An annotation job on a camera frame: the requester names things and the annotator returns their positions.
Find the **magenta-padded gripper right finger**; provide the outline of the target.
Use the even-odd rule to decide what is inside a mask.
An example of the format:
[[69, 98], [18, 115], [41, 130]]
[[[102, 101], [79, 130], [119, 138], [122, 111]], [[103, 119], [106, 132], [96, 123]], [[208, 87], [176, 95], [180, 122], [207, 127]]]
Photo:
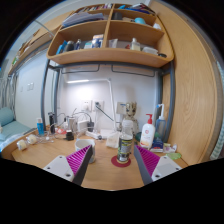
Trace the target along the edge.
[[145, 185], [181, 170], [181, 167], [168, 156], [159, 157], [138, 145], [134, 146], [134, 156]]

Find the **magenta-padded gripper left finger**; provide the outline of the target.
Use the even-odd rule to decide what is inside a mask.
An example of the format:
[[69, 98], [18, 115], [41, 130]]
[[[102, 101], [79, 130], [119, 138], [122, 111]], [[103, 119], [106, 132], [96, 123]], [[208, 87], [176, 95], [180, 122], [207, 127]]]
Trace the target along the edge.
[[81, 185], [92, 155], [92, 146], [88, 145], [67, 157], [57, 156], [44, 167], [44, 170], [76, 185]]

